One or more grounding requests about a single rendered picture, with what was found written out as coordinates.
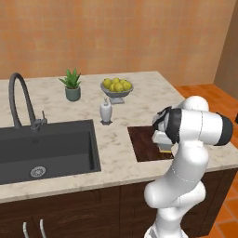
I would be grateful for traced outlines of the green plant in grey pot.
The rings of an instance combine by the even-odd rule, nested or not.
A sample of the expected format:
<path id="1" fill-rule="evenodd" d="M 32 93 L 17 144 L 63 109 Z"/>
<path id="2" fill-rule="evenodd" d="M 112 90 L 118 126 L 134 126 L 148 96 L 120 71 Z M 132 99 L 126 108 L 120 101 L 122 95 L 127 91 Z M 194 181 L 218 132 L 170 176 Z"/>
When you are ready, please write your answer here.
<path id="1" fill-rule="evenodd" d="M 78 101 L 81 98 L 80 76 L 81 74 L 76 70 L 71 72 L 67 69 L 66 76 L 59 79 L 65 86 L 65 96 L 69 101 Z"/>

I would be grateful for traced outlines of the grey fruit bowl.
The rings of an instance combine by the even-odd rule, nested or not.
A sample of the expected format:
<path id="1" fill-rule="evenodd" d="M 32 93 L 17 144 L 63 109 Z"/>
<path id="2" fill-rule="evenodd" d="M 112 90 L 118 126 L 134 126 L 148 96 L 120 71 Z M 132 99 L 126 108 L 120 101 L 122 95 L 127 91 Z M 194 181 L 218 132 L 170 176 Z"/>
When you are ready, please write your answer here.
<path id="1" fill-rule="evenodd" d="M 131 87 L 127 91 L 112 92 L 105 88 L 104 85 L 100 85 L 100 88 L 109 97 L 111 104 L 123 104 L 125 102 L 124 97 L 126 97 L 134 89 L 134 87 Z"/>

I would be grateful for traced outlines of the dark grey sink basin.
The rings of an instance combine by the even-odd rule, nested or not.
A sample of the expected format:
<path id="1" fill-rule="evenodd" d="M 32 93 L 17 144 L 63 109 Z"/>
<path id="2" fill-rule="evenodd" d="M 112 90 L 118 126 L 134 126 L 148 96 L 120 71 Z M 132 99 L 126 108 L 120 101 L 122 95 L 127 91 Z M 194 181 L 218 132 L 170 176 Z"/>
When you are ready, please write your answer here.
<path id="1" fill-rule="evenodd" d="M 0 185 L 99 171 L 91 120 L 0 128 Z"/>

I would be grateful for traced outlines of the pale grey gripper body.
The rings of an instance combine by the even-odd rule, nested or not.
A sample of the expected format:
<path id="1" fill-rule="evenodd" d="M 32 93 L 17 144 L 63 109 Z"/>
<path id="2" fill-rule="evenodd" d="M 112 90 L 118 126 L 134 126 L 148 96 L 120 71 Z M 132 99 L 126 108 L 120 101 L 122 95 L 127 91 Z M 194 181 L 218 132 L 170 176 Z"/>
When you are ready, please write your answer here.
<path id="1" fill-rule="evenodd" d="M 155 130 L 152 135 L 152 142 L 157 145 L 159 150 L 171 151 L 173 143 L 165 132 Z"/>

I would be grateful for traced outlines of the dark wooden cupboard door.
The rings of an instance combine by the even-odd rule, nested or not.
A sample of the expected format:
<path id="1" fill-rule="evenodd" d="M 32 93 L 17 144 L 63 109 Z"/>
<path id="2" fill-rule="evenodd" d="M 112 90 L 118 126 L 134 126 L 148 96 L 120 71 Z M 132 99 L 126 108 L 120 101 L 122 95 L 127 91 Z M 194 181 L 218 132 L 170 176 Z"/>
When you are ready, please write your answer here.
<path id="1" fill-rule="evenodd" d="M 156 210 L 144 200 L 146 185 L 147 182 L 141 182 L 121 187 L 120 238 L 143 238 L 154 222 Z"/>
<path id="2" fill-rule="evenodd" d="M 0 204 L 0 238 L 24 238 L 23 222 L 27 222 L 29 238 L 34 238 L 34 226 L 26 202 Z"/>
<path id="3" fill-rule="evenodd" d="M 42 198 L 33 221 L 46 238 L 119 238 L 119 188 Z"/>

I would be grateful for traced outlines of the dark wooden cutting board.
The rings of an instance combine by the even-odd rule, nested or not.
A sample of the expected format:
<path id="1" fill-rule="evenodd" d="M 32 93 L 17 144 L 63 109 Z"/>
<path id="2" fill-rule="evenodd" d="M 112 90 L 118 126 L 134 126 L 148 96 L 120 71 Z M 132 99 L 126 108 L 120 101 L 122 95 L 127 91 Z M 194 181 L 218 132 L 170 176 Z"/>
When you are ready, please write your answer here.
<path id="1" fill-rule="evenodd" d="M 172 153 L 160 152 L 152 142 L 152 126 L 129 126 L 128 134 L 138 162 L 149 162 L 173 159 Z"/>

